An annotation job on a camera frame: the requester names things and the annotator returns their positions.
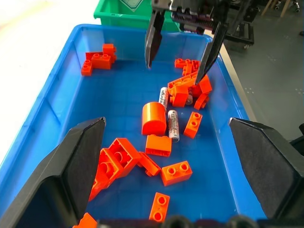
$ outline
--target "gray floor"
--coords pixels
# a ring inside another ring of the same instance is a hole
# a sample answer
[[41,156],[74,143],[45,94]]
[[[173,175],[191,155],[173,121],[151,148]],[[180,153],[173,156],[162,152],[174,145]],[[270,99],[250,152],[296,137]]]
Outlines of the gray floor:
[[304,38],[298,35],[304,19],[294,8],[279,15],[269,9],[256,17],[255,44],[249,49],[225,45],[257,121],[293,140],[302,135],[298,126],[304,123]]

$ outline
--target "battery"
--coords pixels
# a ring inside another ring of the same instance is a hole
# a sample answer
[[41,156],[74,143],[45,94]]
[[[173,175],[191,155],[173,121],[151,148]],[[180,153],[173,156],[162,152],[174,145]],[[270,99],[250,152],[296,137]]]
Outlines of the battery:
[[177,112],[175,110],[170,110],[168,112],[168,122],[169,122],[169,138],[172,142],[178,142],[180,140],[179,132],[179,120],[177,118]]
[[168,96],[169,96],[168,88],[167,87],[161,88],[160,98],[159,98],[158,102],[161,103],[165,107],[166,111],[167,111],[167,105],[168,105]]
[[189,87],[186,105],[191,105],[192,103],[193,103],[193,92],[192,92],[192,87]]

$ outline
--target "table surface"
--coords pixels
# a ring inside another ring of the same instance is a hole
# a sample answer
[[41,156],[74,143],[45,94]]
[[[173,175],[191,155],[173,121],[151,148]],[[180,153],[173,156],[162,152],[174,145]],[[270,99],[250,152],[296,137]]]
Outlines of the table surface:
[[[30,112],[72,29],[100,24],[98,0],[0,2],[0,163]],[[224,46],[221,57],[249,119],[256,118]]]

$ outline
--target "robotic claw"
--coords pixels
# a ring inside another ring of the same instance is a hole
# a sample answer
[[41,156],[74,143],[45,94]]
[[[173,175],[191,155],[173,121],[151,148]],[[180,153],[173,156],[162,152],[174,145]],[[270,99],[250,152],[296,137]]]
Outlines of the robotic claw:
[[213,41],[208,43],[202,56],[196,84],[206,75],[216,61],[224,41],[230,0],[152,0],[152,15],[145,38],[145,61],[151,67],[162,41],[161,29],[165,11],[171,12],[173,21],[180,23],[183,31],[204,34],[212,30]]

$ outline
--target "orange lego brick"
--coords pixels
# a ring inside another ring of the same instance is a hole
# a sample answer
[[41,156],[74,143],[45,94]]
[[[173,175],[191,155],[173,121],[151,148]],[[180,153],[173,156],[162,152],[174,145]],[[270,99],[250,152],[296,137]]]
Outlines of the orange lego brick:
[[111,56],[107,54],[94,54],[92,57],[93,68],[110,70],[112,66]]
[[182,68],[187,65],[187,63],[191,63],[190,59],[182,60],[181,58],[178,58],[174,61],[175,68]]
[[172,140],[168,136],[147,136],[146,150],[148,154],[169,157],[171,154]]
[[186,181],[192,175],[192,170],[187,161],[163,167],[161,169],[161,179],[164,186]]
[[203,79],[199,82],[200,89],[203,94],[208,94],[212,91],[212,86],[209,81],[208,75],[205,75]]
[[146,174],[151,176],[156,176],[160,173],[161,168],[145,153],[139,152],[141,159],[137,163],[139,167],[144,167],[146,169]]
[[184,107],[188,98],[188,88],[185,86],[175,86],[173,88],[170,103],[173,107]]
[[116,138],[109,150],[123,167],[123,172],[119,175],[119,178],[128,175],[141,159],[140,154],[126,138]]
[[91,189],[89,201],[94,199],[102,189],[108,188],[109,182],[109,178],[107,177],[104,170],[98,167],[95,180]]
[[115,158],[114,153],[110,148],[103,148],[100,151],[98,169],[103,170],[108,177],[108,187],[116,178],[120,177],[124,171],[123,166]]
[[192,112],[185,128],[184,135],[194,139],[196,133],[198,132],[202,118],[203,115],[196,112]]
[[79,225],[73,226],[73,228],[97,228],[97,222],[89,213],[86,213],[80,220]]
[[182,69],[182,75],[186,76],[192,73],[192,63],[187,63]]
[[93,71],[92,62],[90,60],[85,60],[83,66],[81,68],[81,75],[91,76],[92,71]]
[[170,196],[155,193],[149,220],[163,222],[166,219]]
[[201,94],[202,94],[202,91],[201,91],[200,86],[198,84],[192,86],[192,96],[193,97],[199,97]]
[[194,104],[194,108],[199,110],[207,99],[207,94],[201,94]]
[[111,63],[114,63],[117,59],[116,55],[116,47],[113,44],[104,44],[103,45],[103,53],[111,56]]
[[166,131],[166,109],[158,102],[150,102],[142,108],[142,134],[164,135]]
[[173,90],[175,86],[185,86],[190,87],[193,86],[196,80],[198,73],[194,72],[192,74],[186,75],[184,77],[178,78],[172,82],[168,83],[168,92],[170,95],[173,95]]
[[86,52],[85,53],[85,59],[86,60],[92,60],[92,57],[93,57],[94,54],[99,54],[101,56],[103,55],[103,53],[101,51],[98,51],[98,52],[96,52],[96,51],[95,52]]

